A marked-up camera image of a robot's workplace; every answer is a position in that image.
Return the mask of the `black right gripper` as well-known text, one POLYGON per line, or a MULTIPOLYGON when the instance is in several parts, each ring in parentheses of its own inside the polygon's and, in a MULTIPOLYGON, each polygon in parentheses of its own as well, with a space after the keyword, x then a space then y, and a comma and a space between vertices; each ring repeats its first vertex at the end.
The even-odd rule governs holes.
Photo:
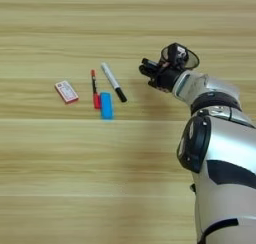
POLYGON ((143 58, 139 71, 142 75, 151 78, 148 82, 149 86, 170 93, 183 70, 172 67, 170 63, 164 63, 159 70, 158 68, 159 64, 157 62, 143 58))

